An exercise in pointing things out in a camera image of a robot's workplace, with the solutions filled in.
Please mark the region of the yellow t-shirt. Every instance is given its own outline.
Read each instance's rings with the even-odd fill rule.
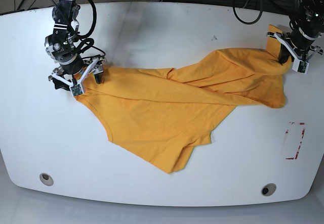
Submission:
[[[171,173],[185,167],[195,146],[211,143],[211,131],[237,105],[284,106],[282,75],[291,60],[281,65],[279,51],[269,38],[266,51],[217,50],[180,69],[105,67],[103,84],[89,76],[76,99],[109,141]]]

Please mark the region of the cloth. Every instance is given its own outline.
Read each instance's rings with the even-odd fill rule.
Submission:
[[[237,105],[284,106],[282,75],[291,60],[281,65],[279,51],[269,38],[266,51],[216,50],[180,69],[105,67],[104,83],[88,77],[76,99],[110,142],[171,173],[185,167],[194,147],[211,143],[211,131]]]

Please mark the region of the white table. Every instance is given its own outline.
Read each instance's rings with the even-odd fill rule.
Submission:
[[[215,49],[264,49],[268,24],[289,30],[283,28],[288,17],[264,13],[247,26],[231,8],[218,6],[111,3],[98,4],[97,10],[95,45],[123,67],[183,67]],[[308,193],[324,153],[322,58],[313,58],[308,75],[285,75],[284,108],[237,107],[213,131],[212,144],[195,148],[184,170],[166,174],[108,142],[92,112],[48,82],[55,68],[44,49],[53,31],[51,12],[0,17],[0,149],[14,184],[83,199],[160,206],[257,204]],[[89,5],[82,6],[81,33],[90,28],[91,13]],[[250,10],[238,13],[243,19],[257,16]],[[322,39],[316,44],[324,45]],[[286,160],[289,121],[306,123],[296,160]],[[235,135],[241,135],[239,142]],[[43,172],[53,177],[53,186],[41,183]],[[264,197],[261,189],[269,183],[277,190]]]

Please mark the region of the metal grommet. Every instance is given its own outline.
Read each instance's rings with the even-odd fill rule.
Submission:
[[[277,186],[275,184],[267,184],[261,189],[261,194],[263,196],[270,196],[275,192],[276,189]]]
[[[54,184],[52,177],[49,176],[47,173],[41,173],[39,175],[39,179],[46,186],[52,186]]]

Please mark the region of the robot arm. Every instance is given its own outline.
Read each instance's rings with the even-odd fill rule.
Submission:
[[[298,0],[298,12],[290,16],[291,33],[268,33],[281,43],[279,62],[285,63],[292,56],[293,70],[307,74],[309,60],[314,53],[323,54],[318,46],[312,46],[324,32],[324,0]]]
[[[96,25],[97,12],[92,0],[88,1],[93,8],[93,24],[87,34],[78,34],[79,23],[76,18],[80,6],[76,4],[75,0],[59,0],[52,12],[55,21],[53,34],[45,39],[47,54],[60,65],[53,70],[49,81],[54,83],[55,89],[63,88],[71,91],[73,96],[85,92],[83,81],[88,74],[93,73],[96,82],[100,84],[103,73],[103,56],[91,57],[89,61],[81,58],[81,54],[94,45],[94,40],[89,37]],[[75,23],[75,29],[71,27],[72,21]],[[74,43],[78,41],[80,44],[75,46]],[[74,78],[77,73],[82,75],[79,80]],[[71,75],[72,80],[65,79],[65,75]]]

